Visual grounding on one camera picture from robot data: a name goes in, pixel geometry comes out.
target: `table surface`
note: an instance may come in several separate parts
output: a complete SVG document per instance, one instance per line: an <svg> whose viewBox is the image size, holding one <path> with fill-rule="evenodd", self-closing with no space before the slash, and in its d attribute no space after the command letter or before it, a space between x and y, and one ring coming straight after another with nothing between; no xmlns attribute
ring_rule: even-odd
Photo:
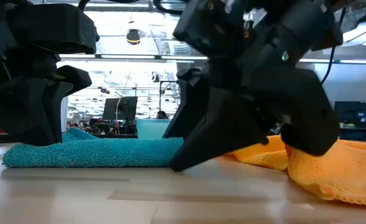
<svg viewBox="0 0 366 224"><path fill-rule="evenodd" d="M324 202L284 172L223 157L169 169L5 169L0 224L366 223L366 207Z"/></svg>

